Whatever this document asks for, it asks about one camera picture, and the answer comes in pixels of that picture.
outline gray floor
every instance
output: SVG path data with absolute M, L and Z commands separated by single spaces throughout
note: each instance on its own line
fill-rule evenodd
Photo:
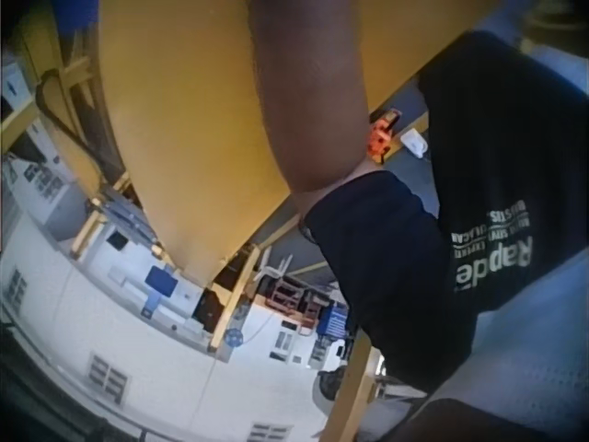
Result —
M 522 15 L 532 3 L 532 0 L 504 1 L 496 12 L 485 18 L 477 26 L 477 29 L 491 31 L 504 41 L 516 45 L 521 39 L 519 29 Z M 568 78 L 577 87 L 587 91 L 588 69 L 586 60 L 545 46 L 536 47 L 531 56 Z M 403 112 L 398 124 L 399 129 L 426 111 L 422 95 L 414 81 L 410 81 L 398 91 L 387 105 Z M 422 198 L 423 206 L 428 212 L 437 215 L 439 204 L 433 185 L 430 163 L 414 157 L 408 150 L 403 149 L 386 163 L 385 168 L 395 173 L 407 184 L 412 192 Z M 252 237 L 253 242 L 259 243 L 263 241 L 294 214 L 294 205 L 290 199 L 287 199 Z M 294 257 L 289 271 L 324 261 L 318 246 L 304 239 L 297 229 L 293 229 L 274 244 L 270 264 L 278 265 L 280 259 L 287 257 L 291 253 Z M 318 288 L 325 287 L 335 280 L 328 267 L 304 273 L 299 277 L 312 285 L 317 285 Z

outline orange object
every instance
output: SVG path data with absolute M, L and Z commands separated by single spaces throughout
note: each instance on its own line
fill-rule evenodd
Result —
M 368 142 L 368 155 L 379 164 L 385 162 L 385 154 L 390 150 L 390 140 L 393 138 L 393 126 L 400 116 L 401 113 L 398 110 L 389 110 L 372 126 Z

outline yellow table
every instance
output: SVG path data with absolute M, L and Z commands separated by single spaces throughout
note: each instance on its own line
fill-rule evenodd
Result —
M 371 109 L 496 0 L 359 0 Z M 246 2 L 100 2 L 121 156 L 174 262 L 207 285 L 287 196 L 254 88 Z

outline black shirt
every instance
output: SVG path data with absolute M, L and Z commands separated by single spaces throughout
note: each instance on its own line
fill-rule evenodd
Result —
M 587 245 L 587 96 L 486 33 L 422 71 L 439 218 L 393 174 L 346 183 L 306 217 L 387 373 L 432 391 L 476 317 Z

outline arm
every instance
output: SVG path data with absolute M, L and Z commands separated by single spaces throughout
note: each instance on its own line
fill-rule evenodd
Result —
M 389 374 L 421 390 L 470 349 L 451 250 L 421 200 L 366 157 L 353 0 L 251 0 L 266 132 L 299 211 Z
M 251 0 L 258 93 L 272 152 L 303 215 L 378 170 L 351 0 Z

